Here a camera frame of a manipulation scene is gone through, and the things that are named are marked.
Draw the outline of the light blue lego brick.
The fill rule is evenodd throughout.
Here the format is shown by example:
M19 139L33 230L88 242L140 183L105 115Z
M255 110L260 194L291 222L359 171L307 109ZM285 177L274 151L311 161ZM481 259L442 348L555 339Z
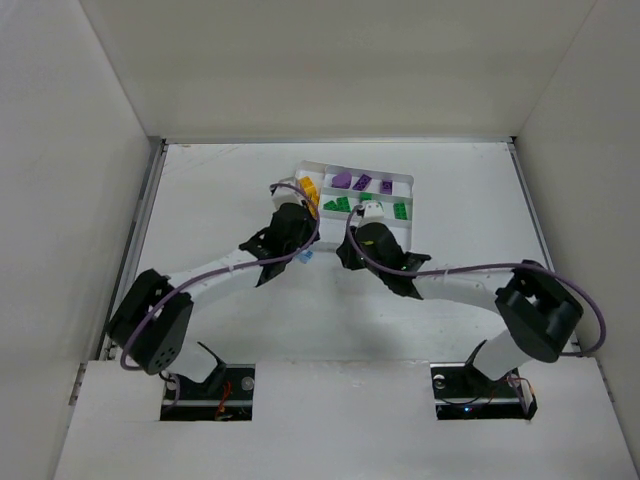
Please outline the light blue lego brick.
M312 257L313 257L312 251L305 251L298 255L298 259L304 264L308 263L312 259Z

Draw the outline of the yellow lego brick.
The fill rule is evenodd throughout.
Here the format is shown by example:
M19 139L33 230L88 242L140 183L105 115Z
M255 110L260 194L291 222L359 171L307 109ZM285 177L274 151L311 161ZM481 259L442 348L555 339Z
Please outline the yellow lego brick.
M319 197L316 194L308 196L308 210L313 218L316 218L318 215L318 202Z
M298 183L307 196L312 197L317 194L316 186L309 176L300 178Z

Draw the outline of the purple butterfly arch lego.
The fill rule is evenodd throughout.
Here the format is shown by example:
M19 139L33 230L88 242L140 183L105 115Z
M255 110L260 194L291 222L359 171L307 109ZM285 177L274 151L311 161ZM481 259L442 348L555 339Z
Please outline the purple butterfly arch lego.
M393 194L393 182L390 180L383 180L380 182L380 189L379 189L381 194L384 195L392 195Z

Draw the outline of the purple square lego brick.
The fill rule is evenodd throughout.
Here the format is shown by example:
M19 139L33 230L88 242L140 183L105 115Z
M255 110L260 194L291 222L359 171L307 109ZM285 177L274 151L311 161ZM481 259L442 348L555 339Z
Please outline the purple square lego brick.
M372 178L369 175L361 174L352 185L352 189L360 192L366 191L371 181L372 181Z

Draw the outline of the purple round lego piece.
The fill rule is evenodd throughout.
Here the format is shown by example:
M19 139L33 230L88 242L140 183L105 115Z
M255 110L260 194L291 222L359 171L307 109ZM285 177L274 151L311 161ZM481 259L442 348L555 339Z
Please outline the purple round lego piece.
M349 189L351 186L352 175L348 171L343 171L336 174L331 179L331 187L337 189Z

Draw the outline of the green long lego brick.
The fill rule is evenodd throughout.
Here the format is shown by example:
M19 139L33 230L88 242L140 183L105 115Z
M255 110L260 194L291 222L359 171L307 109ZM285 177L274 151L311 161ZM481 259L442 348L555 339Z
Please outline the green long lego brick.
M393 213L394 217L398 220L406 221L408 219L406 206L402 202L393 204Z

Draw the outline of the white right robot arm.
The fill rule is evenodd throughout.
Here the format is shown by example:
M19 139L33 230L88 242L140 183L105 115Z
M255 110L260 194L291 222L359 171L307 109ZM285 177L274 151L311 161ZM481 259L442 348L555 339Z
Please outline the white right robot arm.
M529 260L504 273L445 270L426 276L433 258L403 251L380 222L350 226L337 255L344 268L369 270L398 296L445 300L499 316L505 329L481 342L466 361L474 376L493 382L530 360L556 362L584 314L558 280Z

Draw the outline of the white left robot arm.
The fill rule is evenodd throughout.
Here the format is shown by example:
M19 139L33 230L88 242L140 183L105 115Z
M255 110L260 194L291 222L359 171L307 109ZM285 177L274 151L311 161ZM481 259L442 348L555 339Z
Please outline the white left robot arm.
M205 307L284 272L293 257L319 239L309 209L284 203L270 224L230 254L177 274L148 269L135 279L107 326L108 337L149 375L165 372L212 389L223 361L188 338L189 323Z

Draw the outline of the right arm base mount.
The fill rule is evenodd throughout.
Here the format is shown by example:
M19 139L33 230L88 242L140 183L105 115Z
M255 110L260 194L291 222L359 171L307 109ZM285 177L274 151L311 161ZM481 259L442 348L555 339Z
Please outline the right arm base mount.
M525 420L538 412L530 381L514 368L499 380L491 380L472 366L486 341L464 363L430 365L436 418L445 420Z

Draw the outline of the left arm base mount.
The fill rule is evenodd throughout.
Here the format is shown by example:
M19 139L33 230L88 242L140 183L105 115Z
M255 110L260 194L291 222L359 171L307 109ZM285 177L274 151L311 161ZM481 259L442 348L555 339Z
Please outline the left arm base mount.
M229 364L202 342L185 346L161 374L165 422L247 422L253 416L256 366Z

